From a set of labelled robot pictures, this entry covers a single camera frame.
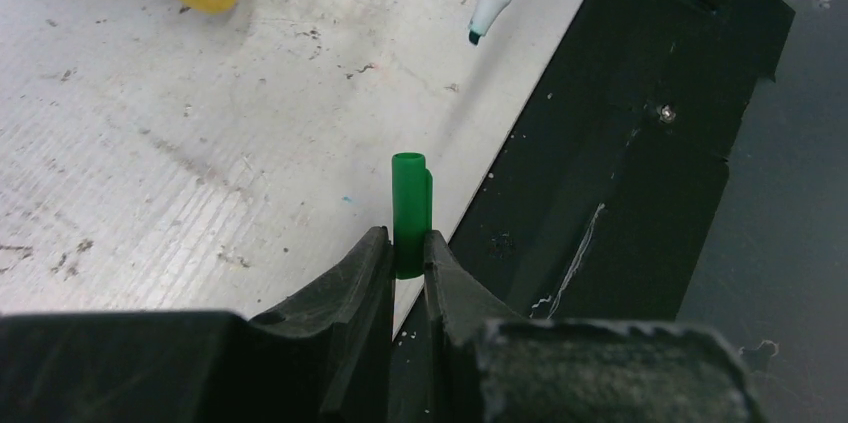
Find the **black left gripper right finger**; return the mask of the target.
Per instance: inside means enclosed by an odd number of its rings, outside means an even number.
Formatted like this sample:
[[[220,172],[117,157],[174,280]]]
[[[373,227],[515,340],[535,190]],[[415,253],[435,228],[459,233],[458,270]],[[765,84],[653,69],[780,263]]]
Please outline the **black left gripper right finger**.
[[[640,321],[529,319],[427,233],[423,270],[437,422],[762,422],[717,334]]]

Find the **green marker cap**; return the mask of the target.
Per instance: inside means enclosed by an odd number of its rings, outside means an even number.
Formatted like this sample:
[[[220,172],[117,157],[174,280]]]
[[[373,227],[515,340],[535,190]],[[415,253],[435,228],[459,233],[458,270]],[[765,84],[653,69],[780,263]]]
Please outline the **green marker cap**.
[[[432,230],[433,178],[426,157],[397,153],[391,159],[395,276],[399,280],[423,273],[424,239]]]

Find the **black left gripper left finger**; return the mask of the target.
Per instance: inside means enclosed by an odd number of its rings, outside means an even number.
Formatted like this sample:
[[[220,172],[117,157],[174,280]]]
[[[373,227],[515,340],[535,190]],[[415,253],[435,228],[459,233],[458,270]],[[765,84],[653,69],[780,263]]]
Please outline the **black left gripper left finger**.
[[[246,319],[228,311],[1,320],[5,422],[382,422],[393,248],[369,229],[328,271]]]

